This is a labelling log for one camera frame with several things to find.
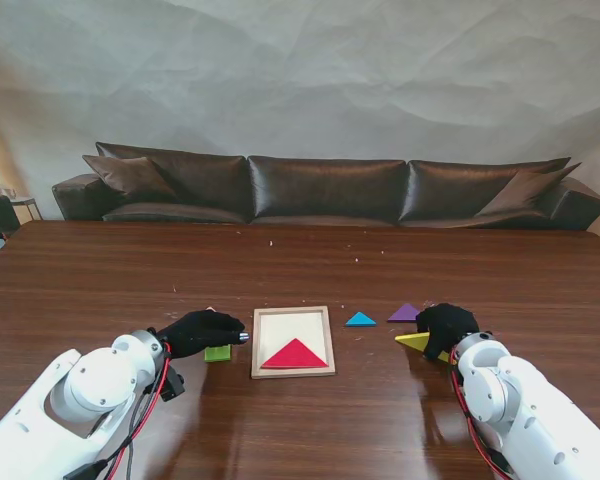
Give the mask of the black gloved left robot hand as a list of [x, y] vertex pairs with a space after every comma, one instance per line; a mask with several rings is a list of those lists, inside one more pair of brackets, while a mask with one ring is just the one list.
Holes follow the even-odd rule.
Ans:
[[250, 336], [237, 318], [205, 309], [187, 313], [158, 331], [157, 338], [169, 344], [173, 359], [180, 359], [206, 348], [242, 345]]

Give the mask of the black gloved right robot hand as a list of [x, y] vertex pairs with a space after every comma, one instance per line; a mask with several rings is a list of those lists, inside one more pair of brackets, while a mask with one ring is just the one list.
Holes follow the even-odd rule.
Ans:
[[459, 306], [440, 303], [425, 308], [416, 315], [418, 333], [428, 333], [423, 355], [435, 360], [441, 353], [451, 353], [466, 336], [479, 333], [474, 314]]

